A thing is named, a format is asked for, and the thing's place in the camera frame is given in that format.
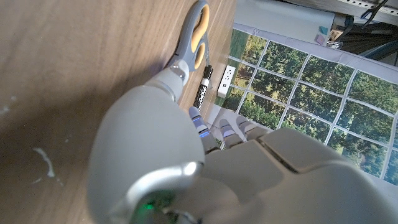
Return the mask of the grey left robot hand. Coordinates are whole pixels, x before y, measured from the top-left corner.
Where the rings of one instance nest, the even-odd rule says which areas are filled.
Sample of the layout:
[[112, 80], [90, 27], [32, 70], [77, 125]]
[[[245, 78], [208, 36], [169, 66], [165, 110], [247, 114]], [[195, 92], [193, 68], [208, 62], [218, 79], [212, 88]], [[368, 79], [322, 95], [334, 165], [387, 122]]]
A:
[[296, 130], [221, 120], [220, 149], [196, 108], [177, 100], [185, 61], [126, 92], [106, 112], [88, 167], [96, 223], [396, 223], [366, 174]]

